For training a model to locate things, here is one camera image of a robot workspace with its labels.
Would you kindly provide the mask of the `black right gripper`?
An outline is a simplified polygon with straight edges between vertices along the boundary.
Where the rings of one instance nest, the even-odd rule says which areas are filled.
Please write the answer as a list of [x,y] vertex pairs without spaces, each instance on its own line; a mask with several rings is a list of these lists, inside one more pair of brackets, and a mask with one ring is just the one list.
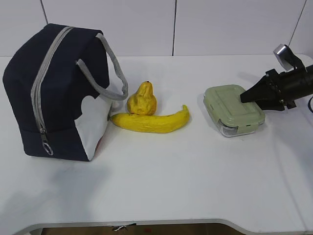
[[262,110],[283,111],[296,107],[295,100],[313,93],[312,65],[289,72],[266,72],[253,87],[240,95],[242,103],[255,102]]

